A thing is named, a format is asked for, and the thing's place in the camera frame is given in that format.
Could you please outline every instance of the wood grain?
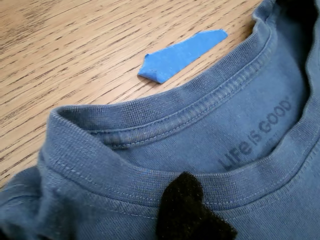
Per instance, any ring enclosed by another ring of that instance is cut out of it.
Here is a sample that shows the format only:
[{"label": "wood grain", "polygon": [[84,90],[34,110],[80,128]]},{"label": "wood grain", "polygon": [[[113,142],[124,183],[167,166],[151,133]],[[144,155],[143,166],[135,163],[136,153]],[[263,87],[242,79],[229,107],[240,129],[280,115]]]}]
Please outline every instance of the wood grain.
[{"label": "wood grain", "polygon": [[[50,110],[109,104],[181,85],[252,31],[260,0],[0,0],[0,187],[36,163]],[[144,56],[198,31],[228,37],[157,84]]]}]

